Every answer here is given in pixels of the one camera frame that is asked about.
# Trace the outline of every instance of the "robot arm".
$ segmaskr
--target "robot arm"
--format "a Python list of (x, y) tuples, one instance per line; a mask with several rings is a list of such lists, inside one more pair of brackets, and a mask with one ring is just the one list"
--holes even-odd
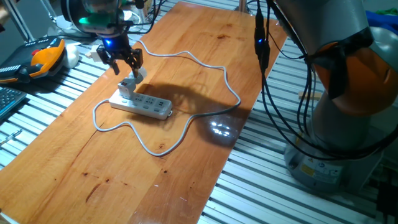
[[(143, 58), (141, 49), (132, 49), (127, 36), (132, 21), (125, 21), (123, 6), (127, 0), (66, 0), (62, 2), (63, 15), (78, 28), (101, 37), (103, 46), (97, 48), (102, 62), (119, 74), (116, 60), (124, 60), (132, 70), (134, 78), (139, 76)], [(143, 0), (136, 0), (137, 8), (144, 7)]]
[(309, 55), (307, 62), (313, 65), (329, 99), (342, 112), (370, 116), (393, 104), (398, 94), (398, 66), (394, 62), (397, 49), (391, 48), (398, 43), (391, 45), (394, 33), (389, 30), (383, 37), (373, 34), (379, 29), (369, 27), (362, 1), (276, 3)]

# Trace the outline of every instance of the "metal rod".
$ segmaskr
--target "metal rod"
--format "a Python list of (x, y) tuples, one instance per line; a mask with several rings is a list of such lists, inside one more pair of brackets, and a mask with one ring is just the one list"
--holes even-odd
[(30, 33), (30, 30), (26, 26), (25, 21), (23, 20), (21, 14), (18, 11), (17, 6), (15, 5), (15, 2), (13, 0), (1, 0), (1, 1), (3, 2), (4, 7), (8, 11), (8, 13), (10, 14), (11, 19), (15, 23), (15, 26), (17, 27), (22, 38), (26, 42), (34, 41), (35, 39), (33, 38), (32, 33)]

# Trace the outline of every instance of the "white power strip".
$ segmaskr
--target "white power strip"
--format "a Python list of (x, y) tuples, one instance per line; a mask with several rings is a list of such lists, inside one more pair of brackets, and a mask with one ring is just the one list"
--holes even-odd
[(125, 99), (116, 90), (109, 99), (111, 106), (116, 109), (130, 111), (133, 113), (150, 116), (165, 120), (172, 114), (172, 102), (140, 93), (133, 93), (131, 99)]

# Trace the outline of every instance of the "wood grain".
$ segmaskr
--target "wood grain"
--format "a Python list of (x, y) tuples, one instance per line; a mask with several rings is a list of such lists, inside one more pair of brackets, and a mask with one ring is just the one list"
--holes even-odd
[[(286, 35), (276, 21), (271, 32), (281, 46)], [(2, 212), (19, 223), (196, 223), (261, 89), (253, 33), (254, 17), (247, 14), (176, 4), (142, 40), (157, 54), (189, 50), (205, 63), (225, 65), (241, 106), (194, 120), (176, 150), (153, 157), (129, 127), (101, 133), (92, 124), (91, 110), (129, 72), (118, 62), (120, 75), (106, 71), (0, 171)], [(270, 65), (277, 55), (272, 45)], [(159, 121), (103, 105), (97, 123), (131, 121), (155, 152), (179, 138), (191, 114), (236, 102), (220, 70), (147, 54), (144, 66), (148, 76), (137, 91), (171, 100), (173, 115)], [(212, 123), (228, 127), (229, 135), (216, 134)]]

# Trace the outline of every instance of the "keyboard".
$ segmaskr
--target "keyboard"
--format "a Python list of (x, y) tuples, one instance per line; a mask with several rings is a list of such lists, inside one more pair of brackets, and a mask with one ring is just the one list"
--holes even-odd
[(0, 119), (26, 97), (26, 93), (12, 88), (0, 87)]

